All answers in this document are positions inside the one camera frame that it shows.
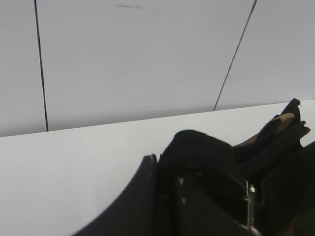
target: black fabric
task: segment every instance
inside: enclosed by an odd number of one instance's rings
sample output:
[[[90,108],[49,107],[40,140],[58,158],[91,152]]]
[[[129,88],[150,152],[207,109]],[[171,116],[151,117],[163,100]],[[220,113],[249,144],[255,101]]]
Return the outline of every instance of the black fabric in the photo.
[[[177,133],[166,148],[157,166],[160,188],[169,188],[176,174],[206,171],[216,163],[232,166],[233,150],[225,142],[194,130]]]
[[[281,115],[288,114],[288,113],[294,114],[294,119],[287,129],[301,122],[301,114],[298,108],[299,105],[300,105],[300,101],[297,99],[293,99],[282,111]],[[276,120],[272,119],[257,134],[257,138],[254,143],[241,146],[241,147],[234,147],[233,151],[235,154],[235,163],[237,165],[243,164],[244,162],[252,159],[260,151],[266,148],[266,146],[268,146],[269,144],[272,144],[272,142],[277,136],[277,130],[280,124],[281,124],[281,121],[279,119],[276,119]]]
[[[315,235],[315,206],[295,220],[294,231],[296,236]]]
[[[157,159],[145,156],[121,195],[74,236],[150,236],[156,189]]]
[[[257,224],[266,235],[284,228],[297,215],[315,206],[315,143],[288,156],[264,179]]]
[[[192,175],[174,178],[177,224],[181,236],[251,236],[203,191]]]
[[[154,209],[154,236],[177,236],[176,216],[173,196],[157,193]]]
[[[238,165],[238,171],[256,185],[262,181],[263,176],[275,168],[288,156],[302,149],[300,139],[310,129],[305,127],[305,122],[300,122],[273,139],[273,142],[262,148],[250,160]]]

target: white countertop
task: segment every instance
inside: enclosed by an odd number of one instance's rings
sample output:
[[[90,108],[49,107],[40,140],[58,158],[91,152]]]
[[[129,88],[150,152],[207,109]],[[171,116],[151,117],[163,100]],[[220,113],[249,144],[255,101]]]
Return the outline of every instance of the white countertop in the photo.
[[[257,133],[286,103],[0,138],[0,235],[69,236],[121,193],[143,156],[195,129],[231,145]],[[315,100],[302,101],[315,141]]]

